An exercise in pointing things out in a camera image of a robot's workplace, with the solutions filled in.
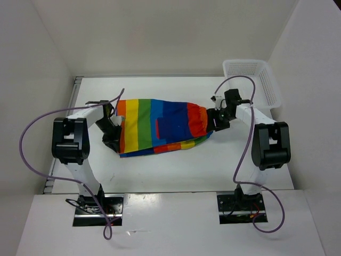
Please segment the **rainbow striped shorts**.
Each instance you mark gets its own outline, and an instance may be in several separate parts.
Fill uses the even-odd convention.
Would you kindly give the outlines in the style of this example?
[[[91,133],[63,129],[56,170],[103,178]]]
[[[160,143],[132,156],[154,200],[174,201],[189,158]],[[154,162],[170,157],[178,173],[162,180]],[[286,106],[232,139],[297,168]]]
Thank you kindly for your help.
[[[207,131],[206,108],[190,102],[122,100],[117,114],[124,117],[121,158],[190,149],[212,134]]]

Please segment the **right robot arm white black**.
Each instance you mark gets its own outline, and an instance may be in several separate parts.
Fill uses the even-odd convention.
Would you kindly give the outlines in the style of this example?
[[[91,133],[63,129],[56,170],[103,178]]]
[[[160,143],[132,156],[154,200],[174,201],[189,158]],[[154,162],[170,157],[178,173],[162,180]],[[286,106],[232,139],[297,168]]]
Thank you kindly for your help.
[[[253,106],[249,99],[242,99],[237,89],[229,89],[224,96],[213,95],[214,108],[207,109],[208,132],[228,129],[230,122],[238,119],[249,126],[249,135],[233,175],[237,185],[234,190],[234,204],[245,210],[260,199],[269,169],[279,169],[291,159],[289,127],[285,122],[276,122]],[[251,157],[254,169],[248,179],[239,181],[246,156]]]

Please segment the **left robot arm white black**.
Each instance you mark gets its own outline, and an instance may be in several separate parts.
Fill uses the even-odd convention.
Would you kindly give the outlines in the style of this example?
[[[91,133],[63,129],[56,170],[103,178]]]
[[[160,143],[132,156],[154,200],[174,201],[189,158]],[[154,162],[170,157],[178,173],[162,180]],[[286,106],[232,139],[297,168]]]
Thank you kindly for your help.
[[[63,164],[76,180],[80,205],[87,205],[94,213],[107,207],[102,185],[97,181],[90,166],[89,128],[94,124],[102,131],[102,142],[119,152],[124,116],[115,114],[108,100],[89,101],[85,108],[53,122],[52,155]]]

